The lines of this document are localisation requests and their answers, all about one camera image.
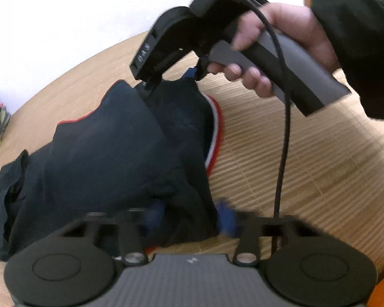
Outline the black sleeved right forearm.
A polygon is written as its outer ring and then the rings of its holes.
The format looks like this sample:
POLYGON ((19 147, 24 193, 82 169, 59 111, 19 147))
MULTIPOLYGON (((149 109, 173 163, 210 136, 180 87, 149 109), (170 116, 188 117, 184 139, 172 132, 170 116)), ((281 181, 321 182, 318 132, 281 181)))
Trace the black sleeved right forearm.
POLYGON ((384 0, 311 0, 311 10, 366 115, 384 120, 384 0))

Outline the person's right hand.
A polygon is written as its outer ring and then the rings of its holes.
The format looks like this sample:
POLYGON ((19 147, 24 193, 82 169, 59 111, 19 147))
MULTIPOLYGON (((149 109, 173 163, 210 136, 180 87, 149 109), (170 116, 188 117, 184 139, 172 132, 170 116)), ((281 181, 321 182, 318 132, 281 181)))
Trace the person's right hand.
MULTIPOLYGON (((260 11, 272 27, 296 41, 329 73, 340 69, 334 48, 310 8, 271 3, 260 7, 260 11)), ((248 49, 264 28, 265 25, 254 12, 243 14, 239 18, 237 32, 232 40, 232 49, 235 51, 248 49)), ((212 74, 223 73, 231 82, 240 80, 246 89, 254 91, 260 98, 273 96, 271 81, 254 67, 242 72, 237 64, 225 67, 222 64, 211 63, 207 70, 212 74)))

